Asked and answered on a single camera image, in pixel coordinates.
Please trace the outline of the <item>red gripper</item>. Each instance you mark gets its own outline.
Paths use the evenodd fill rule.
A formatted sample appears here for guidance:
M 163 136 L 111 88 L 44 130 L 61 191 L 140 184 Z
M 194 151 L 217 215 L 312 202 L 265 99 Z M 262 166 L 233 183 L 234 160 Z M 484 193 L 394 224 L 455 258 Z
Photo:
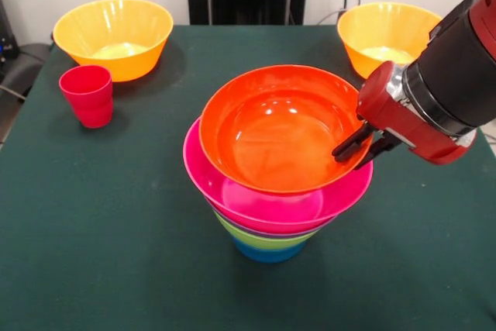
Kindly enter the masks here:
M 336 162 L 348 161 L 373 130 L 381 131 L 381 137 L 371 144 L 355 170 L 401 143 L 406 144 L 413 154 L 435 165 L 450 164 L 473 146 L 476 129 L 462 136 L 446 135 L 420 115 L 403 88 L 404 70 L 387 61 L 364 82 L 359 91 L 356 113 L 367 123 L 332 151 Z

